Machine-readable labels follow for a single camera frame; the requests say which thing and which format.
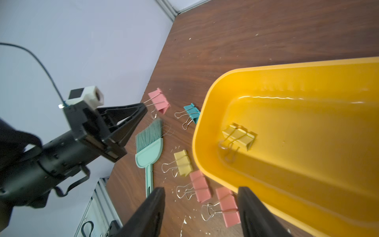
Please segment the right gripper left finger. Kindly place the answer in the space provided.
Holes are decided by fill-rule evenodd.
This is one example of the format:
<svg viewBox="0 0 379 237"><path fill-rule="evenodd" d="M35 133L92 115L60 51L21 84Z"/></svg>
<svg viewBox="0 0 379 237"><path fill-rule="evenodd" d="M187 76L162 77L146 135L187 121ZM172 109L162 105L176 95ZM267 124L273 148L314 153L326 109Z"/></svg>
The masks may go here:
<svg viewBox="0 0 379 237"><path fill-rule="evenodd" d="M165 209L165 190L155 188L129 221L116 233L117 237L158 237Z"/></svg>

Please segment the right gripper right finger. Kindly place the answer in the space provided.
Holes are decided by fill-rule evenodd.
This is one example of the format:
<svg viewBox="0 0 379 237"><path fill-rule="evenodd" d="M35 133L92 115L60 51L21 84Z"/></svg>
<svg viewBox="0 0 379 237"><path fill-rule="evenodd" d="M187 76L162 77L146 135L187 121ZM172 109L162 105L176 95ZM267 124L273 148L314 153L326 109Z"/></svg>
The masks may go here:
<svg viewBox="0 0 379 237"><path fill-rule="evenodd" d="M239 187L237 206L245 237L290 237L249 187Z"/></svg>

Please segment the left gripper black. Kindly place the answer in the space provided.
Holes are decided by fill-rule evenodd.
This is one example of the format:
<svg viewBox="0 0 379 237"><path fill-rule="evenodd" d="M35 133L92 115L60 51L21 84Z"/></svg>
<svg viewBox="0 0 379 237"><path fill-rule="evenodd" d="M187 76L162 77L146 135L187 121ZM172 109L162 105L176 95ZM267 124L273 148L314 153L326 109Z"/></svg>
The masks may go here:
<svg viewBox="0 0 379 237"><path fill-rule="evenodd" d="M2 121L1 203L45 207L50 191L66 196L62 181L84 172L73 189L89 179L87 165L96 158L116 162L126 155L125 145L147 111L143 103L92 110L82 101L64 109L71 129L47 144Z"/></svg>

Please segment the pink binder clip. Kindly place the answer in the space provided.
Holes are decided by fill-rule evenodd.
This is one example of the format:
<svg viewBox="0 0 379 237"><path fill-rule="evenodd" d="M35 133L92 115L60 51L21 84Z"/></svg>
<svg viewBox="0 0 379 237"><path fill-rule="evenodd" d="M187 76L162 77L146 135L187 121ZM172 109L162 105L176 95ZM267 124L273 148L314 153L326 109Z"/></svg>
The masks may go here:
<svg viewBox="0 0 379 237"><path fill-rule="evenodd" d="M240 224L240 214L234 193L226 187L221 187L216 189L216 196L218 200L215 203L204 204L201 207L202 219L209 221L221 214L227 228Z"/></svg>
<svg viewBox="0 0 379 237"><path fill-rule="evenodd" d="M179 199L190 200L195 197L199 203L204 203L212 198L208 182L200 170L191 172L189 178L190 183L176 188L176 195Z"/></svg>
<svg viewBox="0 0 379 237"><path fill-rule="evenodd" d="M166 96L163 94L163 91L159 88L148 93L148 96L149 99L145 101L144 104L146 107L154 106L154 109L151 111L152 119L156 119L158 117L158 113L165 114L171 106Z"/></svg>

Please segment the yellow binder clip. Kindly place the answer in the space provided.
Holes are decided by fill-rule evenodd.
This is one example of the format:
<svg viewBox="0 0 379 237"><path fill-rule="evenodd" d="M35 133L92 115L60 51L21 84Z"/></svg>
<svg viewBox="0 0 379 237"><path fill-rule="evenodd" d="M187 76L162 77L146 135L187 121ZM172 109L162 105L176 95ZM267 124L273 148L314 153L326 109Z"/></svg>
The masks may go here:
<svg viewBox="0 0 379 237"><path fill-rule="evenodd" d="M231 153L236 154L239 149L250 151L257 137L256 133L236 123L232 123L222 130L222 135L224 139L218 145L225 150L226 157Z"/></svg>
<svg viewBox="0 0 379 237"><path fill-rule="evenodd" d="M178 175L186 177L193 172L190 157L186 150L174 153L174 158L175 161L162 164L161 169L163 173L172 171L173 177L177 177Z"/></svg>

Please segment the teal binder clip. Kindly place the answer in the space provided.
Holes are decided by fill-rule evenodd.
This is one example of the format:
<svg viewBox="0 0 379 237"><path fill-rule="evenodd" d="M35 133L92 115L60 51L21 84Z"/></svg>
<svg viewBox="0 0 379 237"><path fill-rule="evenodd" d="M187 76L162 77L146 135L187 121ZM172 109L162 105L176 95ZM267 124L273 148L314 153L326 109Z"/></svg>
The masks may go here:
<svg viewBox="0 0 379 237"><path fill-rule="evenodd" d="M191 123L194 123L195 125L197 124L200 117L200 110L195 106L195 104L191 103L190 105L184 106L184 111L175 112L174 116L177 119L187 116L187 120L182 124L182 128L187 130Z"/></svg>

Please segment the yellow plastic storage box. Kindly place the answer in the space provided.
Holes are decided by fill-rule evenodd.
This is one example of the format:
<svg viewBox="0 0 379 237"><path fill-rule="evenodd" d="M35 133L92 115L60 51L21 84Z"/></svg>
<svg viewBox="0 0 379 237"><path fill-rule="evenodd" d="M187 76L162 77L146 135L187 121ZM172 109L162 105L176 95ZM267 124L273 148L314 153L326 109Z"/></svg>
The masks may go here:
<svg viewBox="0 0 379 237"><path fill-rule="evenodd" d="M257 134L225 156L222 130ZM278 217L318 237L379 234L379 59L231 70L209 89L192 141L198 168L247 186Z"/></svg>

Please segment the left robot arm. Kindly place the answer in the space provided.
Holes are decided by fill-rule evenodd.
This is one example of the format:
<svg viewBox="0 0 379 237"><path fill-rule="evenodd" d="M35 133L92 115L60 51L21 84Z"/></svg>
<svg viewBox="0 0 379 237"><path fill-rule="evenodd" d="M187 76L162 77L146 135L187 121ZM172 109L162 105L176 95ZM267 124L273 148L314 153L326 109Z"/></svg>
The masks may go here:
<svg viewBox="0 0 379 237"><path fill-rule="evenodd" d="M88 164L96 158L117 162L124 157L147 107L137 103L92 109L81 101L63 111L71 129L46 144L1 122L1 229L9 225L15 206L43 208L52 190L65 197L59 184L79 172L84 177L69 190L87 181Z"/></svg>

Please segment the yellow binder clip bottom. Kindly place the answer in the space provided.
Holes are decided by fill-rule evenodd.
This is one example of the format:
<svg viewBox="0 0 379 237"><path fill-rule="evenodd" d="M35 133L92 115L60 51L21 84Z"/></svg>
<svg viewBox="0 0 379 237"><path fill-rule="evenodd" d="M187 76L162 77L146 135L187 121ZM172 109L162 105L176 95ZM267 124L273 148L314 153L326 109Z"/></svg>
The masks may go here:
<svg viewBox="0 0 379 237"><path fill-rule="evenodd" d="M236 123L232 123L222 130L222 135L224 139L218 145L225 150L226 157L231 153L236 154L239 149L250 151L257 137L256 133Z"/></svg>

